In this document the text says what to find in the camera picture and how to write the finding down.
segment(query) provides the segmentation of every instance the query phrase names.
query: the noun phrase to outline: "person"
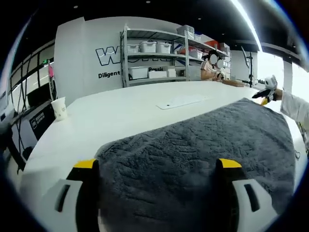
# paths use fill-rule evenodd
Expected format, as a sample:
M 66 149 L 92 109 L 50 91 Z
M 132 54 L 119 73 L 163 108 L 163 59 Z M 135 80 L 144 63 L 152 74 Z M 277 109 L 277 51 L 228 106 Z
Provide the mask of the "person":
M 292 95 L 291 93 L 275 90 L 275 99 L 281 101 L 281 112 L 303 125 L 306 133 L 304 142 L 309 147 L 309 102 Z
M 224 75 L 220 72 L 218 61 L 221 60 L 219 54 L 211 50 L 208 55 L 203 56 L 203 63 L 201 65 L 201 80 L 202 81 L 218 81 Z

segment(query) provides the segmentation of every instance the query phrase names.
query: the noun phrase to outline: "gray towel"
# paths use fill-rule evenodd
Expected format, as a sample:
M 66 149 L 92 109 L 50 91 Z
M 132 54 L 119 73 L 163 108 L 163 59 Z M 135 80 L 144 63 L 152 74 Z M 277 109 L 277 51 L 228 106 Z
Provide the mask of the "gray towel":
M 102 219 L 113 232 L 212 231 L 218 158 L 239 162 L 281 213 L 294 154 L 284 118 L 248 99 L 112 142 L 97 155 Z

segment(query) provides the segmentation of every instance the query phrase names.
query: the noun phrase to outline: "white table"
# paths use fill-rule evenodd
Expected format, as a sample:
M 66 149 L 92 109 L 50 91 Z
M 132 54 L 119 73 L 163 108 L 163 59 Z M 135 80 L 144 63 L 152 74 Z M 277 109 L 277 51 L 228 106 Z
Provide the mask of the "white table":
M 22 200 L 35 214 L 40 197 L 58 179 L 65 179 L 75 163 L 93 158 L 102 145 L 209 112 L 243 97 L 251 99 L 256 92 L 218 82 L 175 82 L 117 89 L 77 99 L 68 107 L 69 117 L 55 121 L 34 147 L 21 181 Z M 168 110 L 156 106 L 177 96 L 196 94 L 212 99 Z M 280 102 L 271 102 L 268 107 L 278 112 Z M 307 158 L 297 125 L 285 118 L 295 149 L 301 154 L 296 161 L 297 186 Z

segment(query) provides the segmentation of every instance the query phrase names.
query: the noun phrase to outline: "wooden tray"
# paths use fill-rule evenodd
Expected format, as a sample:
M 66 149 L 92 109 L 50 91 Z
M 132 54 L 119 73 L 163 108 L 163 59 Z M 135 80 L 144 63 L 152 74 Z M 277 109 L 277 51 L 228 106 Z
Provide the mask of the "wooden tray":
M 223 84 L 229 85 L 229 86 L 235 86 L 235 87 L 244 87 L 245 85 L 243 83 L 237 82 L 237 81 L 231 81 L 231 80 L 223 80 Z

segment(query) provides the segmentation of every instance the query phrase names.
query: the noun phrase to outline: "paper cup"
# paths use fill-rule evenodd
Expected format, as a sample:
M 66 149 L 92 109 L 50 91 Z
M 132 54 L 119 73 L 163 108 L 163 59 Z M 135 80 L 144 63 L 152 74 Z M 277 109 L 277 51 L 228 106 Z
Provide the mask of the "paper cup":
M 58 121 L 64 120 L 66 117 L 68 117 L 65 100 L 66 98 L 64 97 L 52 101 L 55 117 Z

